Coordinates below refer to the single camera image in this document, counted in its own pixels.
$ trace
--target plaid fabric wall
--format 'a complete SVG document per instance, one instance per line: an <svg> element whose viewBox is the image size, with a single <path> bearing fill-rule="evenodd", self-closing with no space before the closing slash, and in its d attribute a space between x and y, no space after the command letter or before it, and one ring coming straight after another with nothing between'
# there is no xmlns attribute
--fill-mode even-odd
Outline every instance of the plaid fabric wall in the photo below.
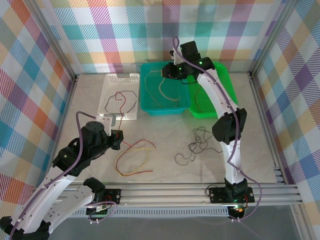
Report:
<svg viewBox="0 0 320 240"><path fill-rule="evenodd" d="M1 218L42 181L72 82L23 1L0 6Z"/></svg>
<svg viewBox="0 0 320 240"><path fill-rule="evenodd" d="M320 239L319 0L298 2L258 79L286 175Z"/></svg>
<svg viewBox="0 0 320 240"><path fill-rule="evenodd" d="M139 72L170 60L172 37L246 72L285 0L37 0L78 73Z"/></svg>

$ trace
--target gray floor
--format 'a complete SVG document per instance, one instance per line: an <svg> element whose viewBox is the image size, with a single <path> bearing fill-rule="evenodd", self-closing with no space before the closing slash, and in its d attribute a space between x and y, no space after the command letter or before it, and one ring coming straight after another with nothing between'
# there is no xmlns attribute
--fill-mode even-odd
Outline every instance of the gray floor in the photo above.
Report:
<svg viewBox="0 0 320 240"><path fill-rule="evenodd" d="M289 206L260 206L241 223L226 217L109 218L99 225L68 218L49 240L298 240Z"/></svg>

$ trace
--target white plastic basket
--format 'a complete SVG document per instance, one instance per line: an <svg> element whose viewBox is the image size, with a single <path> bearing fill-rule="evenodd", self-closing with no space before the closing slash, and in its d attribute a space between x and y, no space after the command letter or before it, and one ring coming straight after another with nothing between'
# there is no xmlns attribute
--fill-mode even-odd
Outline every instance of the white plastic basket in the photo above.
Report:
<svg viewBox="0 0 320 240"><path fill-rule="evenodd" d="M120 108L124 97L116 92L122 92L126 102L121 108L122 120L137 120L140 74L139 73L108 73L105 75L98 114L114 114L116 119L121 119Z"/></svg>

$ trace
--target white table surface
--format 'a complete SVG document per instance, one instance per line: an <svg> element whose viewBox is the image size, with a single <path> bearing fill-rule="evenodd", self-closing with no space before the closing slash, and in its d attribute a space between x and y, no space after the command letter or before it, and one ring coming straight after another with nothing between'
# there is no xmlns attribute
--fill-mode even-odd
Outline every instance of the white table surface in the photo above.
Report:
<svg viewBox="0 0 320 240"><path fill-rule="evenodd" d="M275 183L274 162L262 129L248 76L246 73L230 73L230 78L236 92L238 106L247 111L240 145L243 170L249 177L260 183ZM77 111L97 115L104 79L104 74L80 75L57 150L66 147L72 139L79 136L75 117ZM90 118L82 115L79 119L81 126L91 121ZM148 139L156 145L156 149L149 151L149 160L142 168L142 170L153 170L153 172L120 176L115 171L113 163L115 157L127 149L127 146L122 143L120 151L109 149L105 155L92 161L76 180L84 181L95 177L101 182L224 182L225 163L222 153L216 153L212 149L206 150L198 154L195 161L185 166L176 164L174 160L177 153L190 154L188 144L195 141L194 128L204 126L211 131L216 121L216 118L194 118L189 110L178 115L150 116L139 106L137 120L122 121L121 130L123 130L124 140L129 144L140 139ZM118 129L119 122L117 121L113 129ZM214 137L208 142L209 147L221 151L220 143ZM142 146L151 147L150 144L139 145L139 147ZM122 172L128 173L143 163L145 155L144 150L128 152L118 166Z"/></svg>

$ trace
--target robotic arm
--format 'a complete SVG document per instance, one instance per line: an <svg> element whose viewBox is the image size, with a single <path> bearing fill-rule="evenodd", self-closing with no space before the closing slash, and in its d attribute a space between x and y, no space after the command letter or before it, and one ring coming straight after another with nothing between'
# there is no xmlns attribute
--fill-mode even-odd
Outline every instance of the robotic arm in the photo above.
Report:
<svg viewBox="0 0 320 240"><path fill-rule="evenodd" d="M106 117L109 121L111 118L115 120L115 116ZM120 149L120 143L124 139L123 132L110 129L107 129L107 132L108 134L105 132L105 126L98 121L90 121L82 127L83 149L79 162L67 174L48 186L48 183L76 161L80 151L80 139L75 138L67 147L59 151L45 179L22 209L13 216L0 219L0 228L10 235L15 227L13 240L47 240L53 230L76 210L89 203L105 201L105 185L92 177L83 183L75 195L53 206L62 191L91 164L92 160L105 154L109 148ZM117 191L116 194L120 193L120 189L113 190ZM119 203L117 198L111 200ZM20 218L26 206L28 208Z"/></svg>
<svg viewBox="0 0 320 240"><path fill-rule="evenodd" d="M223 150L225 161L225 188L214 189L215 193L211 195L214 196L210 198L211 202L254 202L252 189L248 187L247 179L241 174L240 142L241 133L247 117L246 110L244 108L239 109L229 97L219 80L215 65L209 57L201 58L194 41L182 44L180 48L170 51L170 54L174 62L170 62L162 69L162 76L176 80L186 79L190 75L193 76L205 90L217 112L218 121L213 125L212 133L215 139L220 142ZM195 66L200 67L206 72L204 73ZM239 126L234 154L232 154L232 151L235 145L237 128L236 119L232 110L235 111Z"/></svg>

